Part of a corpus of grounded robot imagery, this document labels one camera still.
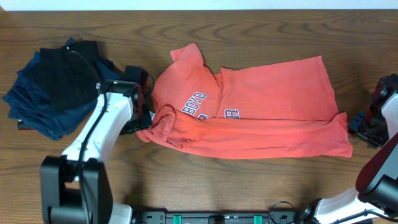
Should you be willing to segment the red printed t-shirt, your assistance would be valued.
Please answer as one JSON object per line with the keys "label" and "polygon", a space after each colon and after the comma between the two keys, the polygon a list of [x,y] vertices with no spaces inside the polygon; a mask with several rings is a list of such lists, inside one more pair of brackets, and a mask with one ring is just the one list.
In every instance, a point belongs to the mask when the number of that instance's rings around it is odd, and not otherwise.
{"label": "red printed t-shirt", "polygon": [[142,141],[221,159],[352,155],[320,56],[212,73],[195,44],[170,55]]}

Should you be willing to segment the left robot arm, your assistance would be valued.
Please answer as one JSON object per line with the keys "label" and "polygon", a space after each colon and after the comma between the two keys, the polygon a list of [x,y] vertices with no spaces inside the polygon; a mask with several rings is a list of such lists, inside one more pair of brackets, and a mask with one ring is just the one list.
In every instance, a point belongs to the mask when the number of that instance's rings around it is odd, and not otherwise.
{"label": "left robot arm", "polygon": [[96,107],[78,137],[40,166],[45,223],[134,223],[133,209],[113,200],[106,163],[120,135],[147,129],[144,104],[149,74],[127,66],[120,80],[101,84]]}

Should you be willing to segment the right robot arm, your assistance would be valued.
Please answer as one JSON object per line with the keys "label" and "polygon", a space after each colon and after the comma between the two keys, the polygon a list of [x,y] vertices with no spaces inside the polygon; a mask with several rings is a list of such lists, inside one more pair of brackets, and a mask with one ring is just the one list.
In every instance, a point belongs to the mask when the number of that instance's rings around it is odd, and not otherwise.
{"label": "right robot arm", "polygon": [[371,103],[349,122],[349,131],[378,152],[361,169],[356,184],[310,205],[301,223],[397,222],[397,75],[378,80]]}

